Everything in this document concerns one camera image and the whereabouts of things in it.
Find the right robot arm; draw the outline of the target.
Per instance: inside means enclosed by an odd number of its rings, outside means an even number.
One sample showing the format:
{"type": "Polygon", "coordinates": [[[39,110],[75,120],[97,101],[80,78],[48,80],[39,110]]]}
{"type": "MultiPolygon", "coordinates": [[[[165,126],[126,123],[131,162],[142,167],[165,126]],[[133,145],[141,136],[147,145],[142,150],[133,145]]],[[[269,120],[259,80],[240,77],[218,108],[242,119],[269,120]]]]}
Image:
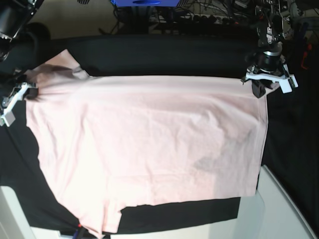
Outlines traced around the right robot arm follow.
{"type": "MultiPolygon", "coordinates": [[[[50,40],[49,29],[30,20],[42,6],[42,0],[2,0],[0,2],[0,61],[19,43],[30,40],[37,53],[41,40],[50,40]]],[[[15,121],[13,108],[25,98],[35,98],[38,88],[26,76],[28,68],[15,69],[12,74],[0,74],[0,125],[11,126],[15,121]]]]}

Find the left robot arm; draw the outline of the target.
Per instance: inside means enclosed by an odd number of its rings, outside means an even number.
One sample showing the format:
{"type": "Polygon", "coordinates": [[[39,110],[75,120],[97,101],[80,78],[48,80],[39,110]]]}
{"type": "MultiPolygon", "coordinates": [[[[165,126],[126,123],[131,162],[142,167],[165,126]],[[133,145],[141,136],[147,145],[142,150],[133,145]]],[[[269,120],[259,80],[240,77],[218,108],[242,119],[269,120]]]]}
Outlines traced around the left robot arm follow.
{"type": "Polygon", "coordinates": [[[287,0],[259,0],[255,8],[258,22],[252,25],[259,37],[258,48],[246,56],[250,64],[243,83],[251,82],[255,97],[261,98],[267,89],[280,87],[282,93],[290,93],[298,87],[297,80],[289,72],[282,54],[283,43],[290,28],[289,2],[287,0]]]}

